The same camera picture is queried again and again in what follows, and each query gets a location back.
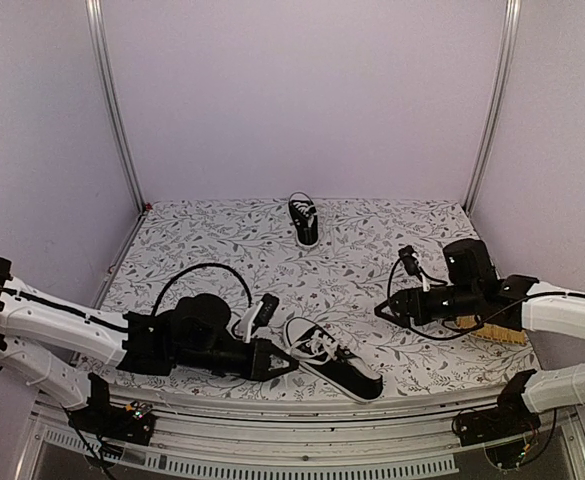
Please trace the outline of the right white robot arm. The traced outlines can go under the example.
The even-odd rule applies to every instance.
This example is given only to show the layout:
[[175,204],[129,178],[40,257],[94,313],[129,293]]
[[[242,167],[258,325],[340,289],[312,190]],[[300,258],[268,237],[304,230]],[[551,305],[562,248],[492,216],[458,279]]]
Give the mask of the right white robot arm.
[[[436,321],[472,317],[474,325],[453,329],[452,338],[496,325],[515,332],[550,332],[585,340],[585,293],[531,276],[499,278],[481,240],[454,241],[444,247],[443,257],[448,278],[438,280],[421,267],[412,246],[400,249],[396,263],[421,284],[403,290],[388,286],[375,315],[416,335]],[[509,436],[528,415],[575,405],[585,405],[585,363],[519,372],[499,395],[489,427],[496,435]]]

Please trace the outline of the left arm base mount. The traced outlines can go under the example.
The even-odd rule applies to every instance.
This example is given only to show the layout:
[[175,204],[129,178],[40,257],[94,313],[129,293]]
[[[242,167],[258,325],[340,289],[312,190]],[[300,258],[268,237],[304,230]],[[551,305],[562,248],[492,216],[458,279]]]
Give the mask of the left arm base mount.
[[68,424],[98,439],[113,439],[148,446],[154,433],[157,417],[153,406],[137,400],[125,406],[110,401],[109,384],[94,373],[89,373],[87,405],[68,412]]

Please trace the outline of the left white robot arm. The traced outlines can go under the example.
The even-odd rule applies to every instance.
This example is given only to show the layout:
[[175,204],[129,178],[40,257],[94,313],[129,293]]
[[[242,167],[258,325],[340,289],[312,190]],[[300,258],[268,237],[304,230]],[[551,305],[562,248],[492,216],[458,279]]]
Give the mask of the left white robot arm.
[[48,295],[12,276],[0,257],[0,365],[19,372],[100,434],[120,426],[120,412],[101,396],[96,383],[74,372],[48,345],[91,356],[119,371],[168,376],[177,366],[266,382],[297,369],[299,363],[254,330],[266,325],[278,306],[266,294],[249,302],[235,337],[228,330],[231,310],[213,294],[183,297],[176,307],[148,315],[103,312]]

